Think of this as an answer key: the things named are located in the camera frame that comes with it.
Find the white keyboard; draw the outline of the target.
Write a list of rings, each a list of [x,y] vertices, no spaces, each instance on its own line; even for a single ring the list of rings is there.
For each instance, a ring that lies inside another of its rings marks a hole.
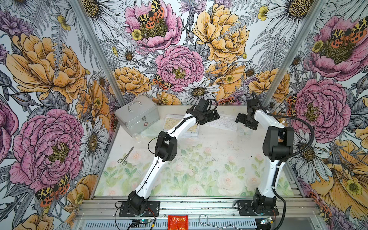
[[[220,118],[206,123],[206,126],[224,129],[228,131],[237,131],[238,124],[235,122],[234,116],[220,115]]]

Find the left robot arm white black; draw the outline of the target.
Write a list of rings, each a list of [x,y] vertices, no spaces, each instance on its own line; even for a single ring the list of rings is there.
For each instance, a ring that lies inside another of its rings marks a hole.
[[[135,216],[141,216],[147,209],[153,185],[164,165],[177,155],[178,140],[194,125],[204,125],[220,118],[215,99],[201,99],[187,109],[184,117],[173,128],[161,131],[156,138],[152,154],[153,161],[141,183],[127,198],[126,210]]]

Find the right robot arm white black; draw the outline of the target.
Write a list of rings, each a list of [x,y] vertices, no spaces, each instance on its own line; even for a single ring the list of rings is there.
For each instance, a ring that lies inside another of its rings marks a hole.
[[[252,130],[257,130],[259,125],[266,129],[262,151],[267,162],[261,184],[253,196],[252,209],[258,215],[278,214],[276,188],[285,165],[282,160],[293,153],[294,131],[263,110],[258,99],[248,100],[247,114],[238,114],[235,122]]]

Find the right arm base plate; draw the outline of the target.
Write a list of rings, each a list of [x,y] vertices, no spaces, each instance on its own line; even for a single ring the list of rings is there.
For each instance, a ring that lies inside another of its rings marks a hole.
[[[276,206],[259,205],[256,210],[253,209],[253,201],[249,199],[237,200],[233,206],[238,210],[240,216],[278,216],[279,211]]]

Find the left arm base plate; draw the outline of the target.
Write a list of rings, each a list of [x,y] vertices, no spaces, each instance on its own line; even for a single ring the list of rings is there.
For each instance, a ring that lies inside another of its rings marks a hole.
[[[119,208],[119,217],[157,217],[160,212],[160,201],[143,201],[133,203],[125,201]]]

